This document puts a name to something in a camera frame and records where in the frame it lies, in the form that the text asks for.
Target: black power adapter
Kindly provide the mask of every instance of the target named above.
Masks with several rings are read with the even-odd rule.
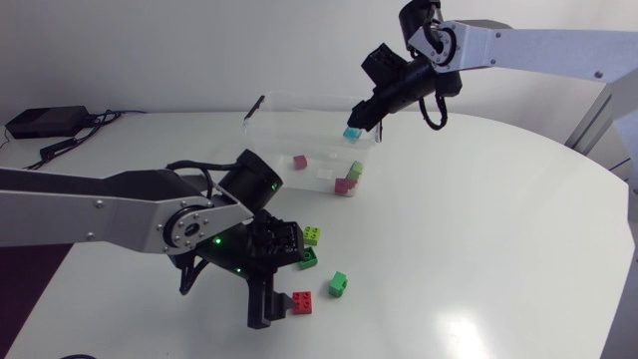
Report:
[[[6,129],[14,139],[73,137],[89,114],[84,106],[29,109],[11,120]]]

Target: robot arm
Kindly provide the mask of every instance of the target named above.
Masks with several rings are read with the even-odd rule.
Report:
[[[184,168],[204,171],[210,195],[172,171]],[[228,174],[216,184],[209,170]],[[274,273],[303,253],[299,225],[263,209],[281,185],[281,178],[250,151],[233,165],[178,162],[167,170],[106,179],[0,169],[5,208],[0,246],[107,241],[167,254],[181,270],[182,294],[214,263],[247,281],[248,326],[264,328],[294,306],[273,290]],[[195,265],[197,257],[202,260]]]
[[[638,116],[638,33],[515,30],[475,20],[444,22],[437,34],[441,53],[423,27],[408,41],[437,73],[501,67],[606,83],[611,86],[613,119]]]
[[[387,114],[419,101],[425,120],[439,130],[447,119],[445,97],[461,90],[460,71],[490,67],[609,84],[612,120],[638,120],[638,33],[514,30],[488,20],[444,22],[440,0],[412,0],[399,19],[413,60],[403,60],[385,45],[368,56],[362,67],[376,85],[374,95],[353,108],[349,127],[369,131]],[[423,97],[431,93],[443,114],[439,125],[425,111]],[[628,140],[627,150],[638,156],[635,141]]]

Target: pink block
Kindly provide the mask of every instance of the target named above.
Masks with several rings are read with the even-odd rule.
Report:
[[[306,160],[306,157],[303,155],[293,157],[292,161],[295,163],[295,168],[298,170],[303,170],[308,167],[308,160]]]
[[[335,193],[347,194],[348,189],[350,189],[350,185],[347,179],[335,179]]]
[[[346,179],[346,184],[348,185],[348,189],[352,189],[357,185],[357,181]]]

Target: gray floor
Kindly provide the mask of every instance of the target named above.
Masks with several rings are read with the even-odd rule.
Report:
[[[638,237],[638,225],[632,228],[634,240]],[[620,298],[616,317],[611,325],[603,359],[638,359],[638,256],[629,269],[625,290]]]

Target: red lego brick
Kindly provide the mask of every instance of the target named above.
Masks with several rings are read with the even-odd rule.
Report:
[[[346,194],[350,189],[347,179],[335,179],[335,193]]]
[[[294,292],[292,300],[295,302],[295,308],[292,314],[311,314],[312,313],[312,297],[310,292]]]
[[[308,167],[308,160],[303,155],[293,157],[292,161],[295,163],[297,170],[303,170]]]
[[[348,185],[348,189],[352,189],[357,185],[357,180],[346,179],[346,184]]]

